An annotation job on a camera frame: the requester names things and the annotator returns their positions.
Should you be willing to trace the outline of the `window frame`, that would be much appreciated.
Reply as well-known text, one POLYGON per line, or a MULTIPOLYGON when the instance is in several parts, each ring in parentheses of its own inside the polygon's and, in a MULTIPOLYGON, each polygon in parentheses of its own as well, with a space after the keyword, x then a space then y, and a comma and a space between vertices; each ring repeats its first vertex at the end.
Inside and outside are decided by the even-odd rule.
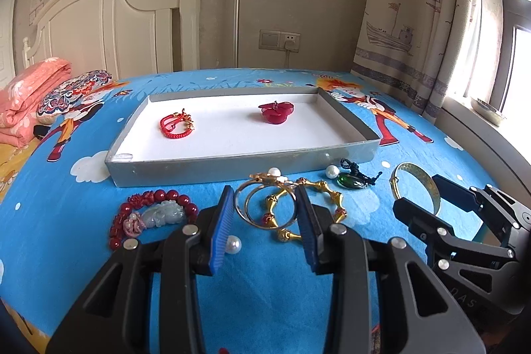
POLYGON ((503 29, 490 103, 503 117, 530 110, 530 0, 502 0, 503 29))

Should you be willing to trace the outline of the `grey shallow cardboard tray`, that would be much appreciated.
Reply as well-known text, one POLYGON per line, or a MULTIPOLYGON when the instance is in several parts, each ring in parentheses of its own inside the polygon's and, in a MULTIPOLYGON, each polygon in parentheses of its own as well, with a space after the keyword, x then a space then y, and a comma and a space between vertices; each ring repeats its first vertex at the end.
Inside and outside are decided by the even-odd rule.
POLYGON ((380 138, 318 87, 250 87, 152 94, 109 149, 105 164, 118 187, 241 180, 277 167, 283 174, 326 168, 348 158, 373 160, 380 138), (280 125, 258 107, 290 102, 280 125))

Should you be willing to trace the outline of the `wall socket panel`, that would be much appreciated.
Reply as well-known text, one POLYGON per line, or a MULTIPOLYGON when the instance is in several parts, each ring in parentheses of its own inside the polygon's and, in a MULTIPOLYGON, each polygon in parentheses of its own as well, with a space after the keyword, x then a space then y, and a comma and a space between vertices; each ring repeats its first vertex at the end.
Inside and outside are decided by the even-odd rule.
POLYGON ((259 32, 258 48, 298 53, 301 46, 301 34, 297 32, 266 31, 259 32))

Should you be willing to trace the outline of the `white pearl earring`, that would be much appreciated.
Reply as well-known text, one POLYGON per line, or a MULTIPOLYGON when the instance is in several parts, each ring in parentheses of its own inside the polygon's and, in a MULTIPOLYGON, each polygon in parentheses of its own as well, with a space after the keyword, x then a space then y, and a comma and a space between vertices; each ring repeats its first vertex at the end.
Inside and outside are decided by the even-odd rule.
POLYGON ((278 177, 278 176, 282 175, 281 171, 277 167, 271 167, 268 170, 268 174, 272 175, 272 176, 275 176, 275 177, 278 177))
POLYGON ((325 174, 330 180, 336 179, 340 173, 341 170, 336 165, 329 165, 325 170, 325 174))

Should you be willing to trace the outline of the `red carved pendant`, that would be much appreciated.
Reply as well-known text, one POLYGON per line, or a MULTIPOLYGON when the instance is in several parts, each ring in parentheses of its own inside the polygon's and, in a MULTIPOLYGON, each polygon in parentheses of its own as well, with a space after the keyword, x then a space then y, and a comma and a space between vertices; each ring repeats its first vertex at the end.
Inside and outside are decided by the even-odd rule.
POLYGON ((273 125, 280 125, 286 122, 287 118, 294 112, 294 105, 290 102, 273 102, 262 104, 258 107, 266 122, 273 125))

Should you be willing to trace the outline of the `silver metal pole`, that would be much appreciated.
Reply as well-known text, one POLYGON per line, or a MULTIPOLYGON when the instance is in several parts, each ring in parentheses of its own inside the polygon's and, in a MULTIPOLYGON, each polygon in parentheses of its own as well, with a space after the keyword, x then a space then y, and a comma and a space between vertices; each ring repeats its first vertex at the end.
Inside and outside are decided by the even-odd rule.
POLYGON ((234 0, 233 3, 233 47, 232 57, 235 68, 239 67, 239 17, 240 17, 240 0, 234 0))

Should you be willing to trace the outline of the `folded pink quilt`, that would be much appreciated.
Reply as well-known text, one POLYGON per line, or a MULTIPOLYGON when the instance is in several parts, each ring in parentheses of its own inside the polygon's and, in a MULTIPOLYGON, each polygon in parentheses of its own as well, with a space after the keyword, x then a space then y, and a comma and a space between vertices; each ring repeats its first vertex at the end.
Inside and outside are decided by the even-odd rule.
POLYGON ((24 147, 33 139, 36 110, 43 98, 71 78, 71 63, 49 57, 14 77, 1 90, 0 142, 24 147))

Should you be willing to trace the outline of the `thin gold double bangle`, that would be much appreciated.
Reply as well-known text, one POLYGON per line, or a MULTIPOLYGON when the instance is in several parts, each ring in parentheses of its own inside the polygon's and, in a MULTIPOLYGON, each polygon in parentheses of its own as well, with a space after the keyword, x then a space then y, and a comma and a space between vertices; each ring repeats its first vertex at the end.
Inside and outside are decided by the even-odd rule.
POLYGON ((296 222, 297 219, 297 198, 294 194, 297 183, 289 180, 283 175, 271 173, 250 174, 249 179, 237 187, 234 192, 234 208, 242 220, 255 228, 267 231, 278 231, 286 229, 296 222), (254 220, 250 214, 251 199, 263 189, 274 189, 274 193, 265 198, 264 215, 260 222, 254 220), (290 197, 292 199, 292 215, 283 224, 276 221, 274 209, 280 198, 290 197))

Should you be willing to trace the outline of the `white pearl bead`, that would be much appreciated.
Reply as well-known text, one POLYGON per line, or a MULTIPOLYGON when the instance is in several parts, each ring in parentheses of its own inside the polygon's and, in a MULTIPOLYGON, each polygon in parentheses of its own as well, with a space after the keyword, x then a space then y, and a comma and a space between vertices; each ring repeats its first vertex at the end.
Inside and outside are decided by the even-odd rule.
POLYGON ((226 241, 225 251, 227 254, 237 254, 241 251, 242 242, 236 235, 229 235, 226 241))

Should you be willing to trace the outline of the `green gem black cord pendant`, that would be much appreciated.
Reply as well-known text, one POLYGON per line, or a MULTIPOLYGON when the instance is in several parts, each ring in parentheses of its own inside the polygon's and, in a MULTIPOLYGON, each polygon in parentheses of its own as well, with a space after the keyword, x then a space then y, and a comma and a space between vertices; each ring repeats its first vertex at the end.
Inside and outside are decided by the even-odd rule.
POLYGON ((343 171, 339 173, 336 180, 340 186, 346 189, 365 189, 372 187, 383 174, 379 172, 374 177, 369 177, 360 171, 357 163, 351 162, 346 158, 340 160, 340 168, 343 171))

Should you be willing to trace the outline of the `pale jade carved pendant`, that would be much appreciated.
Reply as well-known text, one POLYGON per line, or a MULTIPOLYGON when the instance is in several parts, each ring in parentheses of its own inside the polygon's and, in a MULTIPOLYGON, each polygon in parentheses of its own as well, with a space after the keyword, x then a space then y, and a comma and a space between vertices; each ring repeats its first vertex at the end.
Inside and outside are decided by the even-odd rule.
POLYGON ((145 211, 132 211, 123 221, 126 237, 136 238, 146 229, 165 225, 180 225, 186 221, 184 208, 173 200, 162 201, 148 207, 145 211))

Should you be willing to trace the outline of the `ship print curtain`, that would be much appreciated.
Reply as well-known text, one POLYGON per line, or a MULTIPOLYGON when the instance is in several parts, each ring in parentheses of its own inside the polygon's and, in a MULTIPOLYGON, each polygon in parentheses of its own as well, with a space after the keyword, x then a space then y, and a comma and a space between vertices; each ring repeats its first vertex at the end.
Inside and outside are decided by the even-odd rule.
POLYGON ((366 0, 354 72, 436 121, 447 96, 492 95, 502 0, 366 0))

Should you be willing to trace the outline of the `yellow daisy bed sheet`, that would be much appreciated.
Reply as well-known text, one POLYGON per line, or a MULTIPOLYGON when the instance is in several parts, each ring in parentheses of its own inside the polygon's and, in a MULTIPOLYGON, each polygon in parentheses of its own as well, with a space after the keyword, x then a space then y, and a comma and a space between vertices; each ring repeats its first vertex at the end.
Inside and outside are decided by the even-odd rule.
POLYGON ((35 148, 39 145, 39 139, 33 140, 23 147, 15 147, 1 144, 0 148, 0 200, 12 186, 19 171, 24 166, 35 148))

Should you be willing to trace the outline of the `blue red patterned pillow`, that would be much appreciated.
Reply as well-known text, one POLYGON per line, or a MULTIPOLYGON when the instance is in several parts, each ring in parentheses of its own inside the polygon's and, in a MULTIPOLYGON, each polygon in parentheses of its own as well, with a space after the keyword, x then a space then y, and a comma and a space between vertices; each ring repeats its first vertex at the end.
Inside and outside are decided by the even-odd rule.
POLYGON ((93 70, 64 81, 50 91, 36 109, 39 124, 51 125, 58 115, 66 113, 84 96, 110 84, 113 76, 105 70, 93 70))

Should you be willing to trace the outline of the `white wardrobe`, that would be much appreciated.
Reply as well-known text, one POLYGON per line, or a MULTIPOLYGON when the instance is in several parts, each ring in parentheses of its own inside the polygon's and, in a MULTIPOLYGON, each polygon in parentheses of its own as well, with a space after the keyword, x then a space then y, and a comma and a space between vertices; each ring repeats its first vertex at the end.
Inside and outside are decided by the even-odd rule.
POLYGON ((0 0, 0 86, 5 88, 15 76, 14 66, 14 3, 0 0))

